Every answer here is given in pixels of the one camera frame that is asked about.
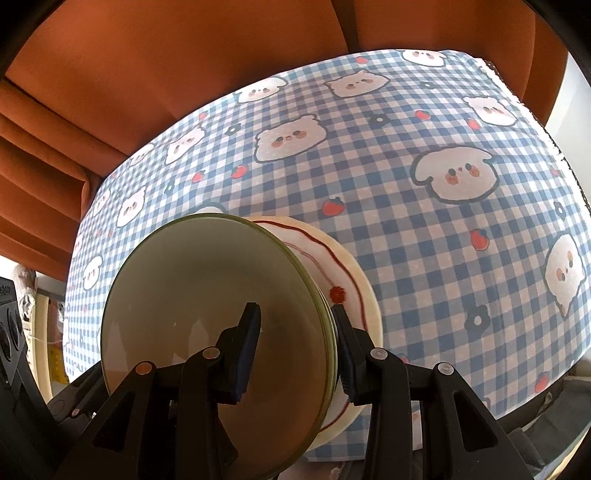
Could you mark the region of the blue bowl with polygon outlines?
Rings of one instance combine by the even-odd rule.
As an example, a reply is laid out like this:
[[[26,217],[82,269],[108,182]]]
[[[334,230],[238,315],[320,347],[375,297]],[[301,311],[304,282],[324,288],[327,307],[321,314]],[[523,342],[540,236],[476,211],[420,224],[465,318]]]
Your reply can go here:
[[[318,448],[327,441],[324,439],[325,434],[325,417],[332,407],[332,400],[335,397],[339,383],[338,373],[338,332],[335,326],[335,318],[332,315],[331,305],[322,293],[322,289],[318,287],[318,283],[305,268],[304,264],[297,267],[303,276],[304,282],[311,291],[312,300],[315,303],[315,308],[318,310],[318,321],[321,324],[322,341],[325,347],[325,363],[327,363],[327,378],[325,379],[325,391],[322,396],[322,407],[318,414],[318,433],[315,434],[314,440],[308,446],[308,451]]]
[[[269,479],[318,433],[327,378],[318,310],[273,233],[250,220],[193,214],[148,235],[127,257],[107,296],[102,370],[114,391],[142,361],[168,367],[213,346],[245,304],[262,312],[249,385],[221,423],[238,451],[231,479]]]

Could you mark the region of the red-rimmed small plate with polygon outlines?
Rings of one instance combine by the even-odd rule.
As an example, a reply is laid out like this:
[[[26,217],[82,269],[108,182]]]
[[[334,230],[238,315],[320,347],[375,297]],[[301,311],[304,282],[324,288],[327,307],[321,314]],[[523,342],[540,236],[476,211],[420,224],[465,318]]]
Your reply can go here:
[[[378,300],[362,267],[345,247],[322,230],[287,216],[252,216],[249,220],[269,230],[293,251],[329,306],[342,304],[353,328],[367,331],[375,346],[384,346]],[[322,428],[308,451],[334,440],[365,413],[370,413],[370,407],[349,403],[339,380]]]

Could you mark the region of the blue checkered cartoon tablecloth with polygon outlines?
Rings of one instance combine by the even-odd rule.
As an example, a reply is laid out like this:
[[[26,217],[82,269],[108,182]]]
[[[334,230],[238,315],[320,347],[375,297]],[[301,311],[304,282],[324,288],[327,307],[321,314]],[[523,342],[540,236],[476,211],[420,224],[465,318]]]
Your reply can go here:
[[[82,220],[65,300],[65,372],[100,356],[120,266],[199,211],[290,216],[345,246],[401,359],[446,361],[497,417],[590,346],[590,212],[532,113],[483,60],[346,55],[270,76],[133,148]]]

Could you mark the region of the orange curtain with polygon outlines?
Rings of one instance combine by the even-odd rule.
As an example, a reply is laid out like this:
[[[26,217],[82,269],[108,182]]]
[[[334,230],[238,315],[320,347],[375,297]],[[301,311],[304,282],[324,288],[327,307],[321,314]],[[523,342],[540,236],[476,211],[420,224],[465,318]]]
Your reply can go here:
[[[540,120],[567,63],[524,1],[5,1],[1,254],[67,277],[101,181],[192,110],[294,67],[385,48],[491,62]]]

